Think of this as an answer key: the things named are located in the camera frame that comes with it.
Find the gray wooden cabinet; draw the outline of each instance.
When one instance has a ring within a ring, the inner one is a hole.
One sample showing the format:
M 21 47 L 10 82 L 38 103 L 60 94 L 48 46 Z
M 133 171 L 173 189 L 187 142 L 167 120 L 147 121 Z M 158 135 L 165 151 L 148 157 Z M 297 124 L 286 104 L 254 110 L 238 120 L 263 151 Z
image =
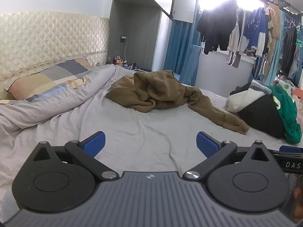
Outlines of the gray wooden cabinet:
M 163 70 L 172 21 L 170 14 L 173 0 L 113 0 L 110 15 L 108 57 L 125 52 L 128 63 L 148 70 Z

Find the bed sheet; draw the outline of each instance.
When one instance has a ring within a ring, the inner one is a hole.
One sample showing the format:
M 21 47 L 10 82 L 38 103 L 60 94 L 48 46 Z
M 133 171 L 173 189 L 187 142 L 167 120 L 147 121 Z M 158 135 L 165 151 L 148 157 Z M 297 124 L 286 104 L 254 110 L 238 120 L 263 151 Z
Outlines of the bed sheet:
M 178 171 L 182 175 L 206 159 L 196 146 L 200 131 L 218 141 L 232 140 L 239 146 L 251 146 L 256 139 L 263 140 L 270 149 L 278 150 L 285 144 L 253 128 L 246 135 L 224 129 L 189 109 L 187 104 L 147 113 L 122 107 L 105 94 L 124 75 L 132 76 L 133 72 L 114 65 L 100 66 L 77 89 L 36 103 L 18 101 L 0 105 L 0 199 L 42 140 L 61 146 L 103 131 L 106 144 L 96 159 L 120 175 L 123 171 Z M 201 91 L 215 107 L 225 110 L 226 98 Z

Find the cream tufted headboard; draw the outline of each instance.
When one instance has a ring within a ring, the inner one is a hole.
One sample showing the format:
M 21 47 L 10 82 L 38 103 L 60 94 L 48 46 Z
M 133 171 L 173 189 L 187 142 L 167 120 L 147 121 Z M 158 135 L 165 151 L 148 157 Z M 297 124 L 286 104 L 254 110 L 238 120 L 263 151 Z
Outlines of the cream tufted headboard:
M 104 64 L 108 40 L 107 18 L 61 12 L 2 14 L 0 93 L 15 79 L 66 57 L 87 54 L 92 65 Z

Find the power socket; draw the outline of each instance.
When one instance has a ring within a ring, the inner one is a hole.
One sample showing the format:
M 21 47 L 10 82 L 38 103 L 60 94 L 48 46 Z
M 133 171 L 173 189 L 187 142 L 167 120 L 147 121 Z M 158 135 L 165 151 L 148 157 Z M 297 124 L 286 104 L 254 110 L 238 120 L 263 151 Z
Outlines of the power socket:
M 120 42 L 121 42 L 121 43 L 124 43 L 125 39 L 127 39 L 126 36 L 121 36 L 121 37 L 120 37 Z

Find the checkered pillowcase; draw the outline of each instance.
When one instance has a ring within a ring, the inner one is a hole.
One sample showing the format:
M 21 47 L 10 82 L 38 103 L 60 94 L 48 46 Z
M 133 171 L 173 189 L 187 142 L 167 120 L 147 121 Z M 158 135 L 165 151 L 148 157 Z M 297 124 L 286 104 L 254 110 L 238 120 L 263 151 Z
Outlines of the checkered pillowcase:
M 15 80 L 8 92 L 16 100 L 36 102 L 85 84 L 91 69 L 86 58 L 67 60 L 39 73 Z

